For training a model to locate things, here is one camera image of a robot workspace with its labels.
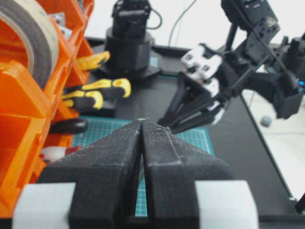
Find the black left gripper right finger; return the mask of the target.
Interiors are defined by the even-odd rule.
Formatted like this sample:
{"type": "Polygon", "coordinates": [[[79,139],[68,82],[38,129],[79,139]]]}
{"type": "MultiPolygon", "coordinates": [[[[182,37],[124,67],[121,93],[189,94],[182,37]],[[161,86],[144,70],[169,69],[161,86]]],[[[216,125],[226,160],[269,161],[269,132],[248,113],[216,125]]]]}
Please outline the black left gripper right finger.
{"type": "Polygon", "coordinates": [[[248,183],[223,160],[142,122],[148,215],[156,229],[257,229],[248,183]]]}

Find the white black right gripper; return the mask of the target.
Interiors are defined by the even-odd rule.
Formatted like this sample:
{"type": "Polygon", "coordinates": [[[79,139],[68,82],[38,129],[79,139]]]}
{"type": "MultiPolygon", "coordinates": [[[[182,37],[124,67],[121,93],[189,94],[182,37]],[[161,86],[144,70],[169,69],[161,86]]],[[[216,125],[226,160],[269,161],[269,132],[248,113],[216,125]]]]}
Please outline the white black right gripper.
{"type": "Polygon", "coordinates": [[[215,125],[223,117],[230,100],[222,97],[217,78],[223,57],[218,51],[199,44],[181,58],[178,88],[158,124],[174,124],[173,134],[192,128],[215,125]]]}

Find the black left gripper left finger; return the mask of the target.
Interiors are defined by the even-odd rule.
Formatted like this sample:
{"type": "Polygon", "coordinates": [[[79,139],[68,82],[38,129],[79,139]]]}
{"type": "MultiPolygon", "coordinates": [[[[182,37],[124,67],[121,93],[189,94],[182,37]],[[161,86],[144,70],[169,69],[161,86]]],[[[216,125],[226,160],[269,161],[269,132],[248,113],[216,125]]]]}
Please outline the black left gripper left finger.
{"type": "Polygon", "coordinates": [[[142,123],[46,166],[27,185],[12,218],[14,229],[114,229],[135,212],[142,123]]]}

